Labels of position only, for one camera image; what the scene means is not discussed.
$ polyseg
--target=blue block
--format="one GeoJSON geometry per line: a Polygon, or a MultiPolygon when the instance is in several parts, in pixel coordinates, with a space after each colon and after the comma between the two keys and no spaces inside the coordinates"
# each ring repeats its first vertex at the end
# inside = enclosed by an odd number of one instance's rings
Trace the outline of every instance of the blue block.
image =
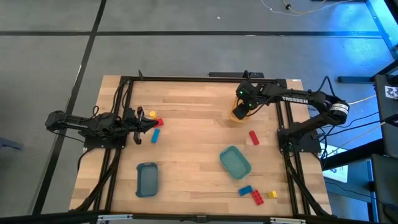
{"type": "Polygon", "coordinates": [[[160,129],[155,129],[154,135],[152,136],[152,140],[150,140],[152,143],[156,143],[157,138],[159,137],[160,129]]]}
{"type": "Polygon", "coordinates": [[[253,191],[253,188],[251,187],[251,185],[247,185],[244,188],[239,189],[239,194],[241,196],[243,196],[243,195],[248,194],[248,193],[250,193],[252,191],[253,191]]]}

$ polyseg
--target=wooden tabletop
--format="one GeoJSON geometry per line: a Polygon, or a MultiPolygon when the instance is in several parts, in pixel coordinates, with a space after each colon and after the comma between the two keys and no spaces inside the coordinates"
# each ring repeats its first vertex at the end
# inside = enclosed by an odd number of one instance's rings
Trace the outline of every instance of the wooden tabletop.
{"type": "MultiPolygon", "coordinates": [[[[100,112],[109,111],[120,76],[104,76],[98,95],[100,112]]],[[[302,90],[300,80],[288,80],[288,88],[302,90]]],[[[136,145],[132,134],[121,154],[111,210],[129,213],[292,216],[284,160],[278,150],[279,127],[275,104],[264,106],[244,124],[229,119],[238,83],[134,82],[131,107],[155,111],[164,120],[155,144],[153,129],[141,134],[136,145]],[[254,146],[254,130],[260,145],[254,146]],[[252,166],[243,180],[233,179],[220,162],[228,146],[239,148],[252,166]],[[139,198],[138,164],[155,162],[159,168],[159,191],[155,197],[139,198]],[[251,194],[239,196],[247,185],[258,189],[264,204],[257,206],[251,194]],[[278,198],[268,198],[276,190],[278,198]]],[[[284,121],[287,123],[284,104],[284,121]]],[[[294,121],[309,119],[306,105],[292,103],[294,121]]],[[[70,208],[79,206],[98,182],[104,149],[95,149],[81,161],[70,208]]],[[[315,199],[331,212],[319,161],[301,153],[305,183],[315,199]]],[[[298,208],[303,213],[296,186],[298,208]]],[[[104,207],[104,191],[101,208],[104,207]]]]}

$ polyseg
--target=plastic container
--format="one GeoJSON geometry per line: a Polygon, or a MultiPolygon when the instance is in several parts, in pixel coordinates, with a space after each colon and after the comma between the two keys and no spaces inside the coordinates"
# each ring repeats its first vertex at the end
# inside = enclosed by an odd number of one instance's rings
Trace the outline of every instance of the plastic container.
{"type": "Polygon", "coordinates": [[[157,165],[145,162],[137,166],[137,197],[153,197],[157,193],[157,165]]]}
{"type": "Polygon", "coordinates": [[[230,146],[222,151],[220,160],[235,179],[243,179],[251,171],[250,163],[236,146],[230,146]]]}

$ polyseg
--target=red block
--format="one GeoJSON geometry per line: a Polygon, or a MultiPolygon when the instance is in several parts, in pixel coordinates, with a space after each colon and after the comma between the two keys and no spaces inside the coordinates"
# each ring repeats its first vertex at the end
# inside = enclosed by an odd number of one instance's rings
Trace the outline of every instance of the red block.
{"type": "Polygon", "coordinates": [[[160,118],[160,119],[156,119],[159,123],[158,124],[156,124],[155,126],[154,126],[154,128],[156,128],[156,127],[159,127],[159,126],[161,126],[161,125],[163,125],[163,119],[162,118],[160,118]]]}
{"type": "Polygon", "coordinates": [[[257,136],[254,133],[254,131],[250,131],[249,134],[250,134],[251,139],[253,140],[253,144],[254,145],[260,144],[259,139],[257,138],[257,136]]]}
{"type": "Polygon", "coordinates": [[[251,195],[253,196],[253,199],[257,205],[261,205],[262,203],[264,203],[264,201],[262,200],[261,194],[259,193],[258,190],[252,191],[251,195]]]}

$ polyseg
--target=teal plastic bowl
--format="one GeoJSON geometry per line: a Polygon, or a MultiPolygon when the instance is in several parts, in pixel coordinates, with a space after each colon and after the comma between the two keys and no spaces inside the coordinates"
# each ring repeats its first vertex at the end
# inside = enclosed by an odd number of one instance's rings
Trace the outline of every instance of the teal plastic bowl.
{"type": "Polygon", "coordinates": [[[243,179],[251,171],[251,165],[235,146],[226,148],[220,154],[221,163],[235,179],[243,179]]]}

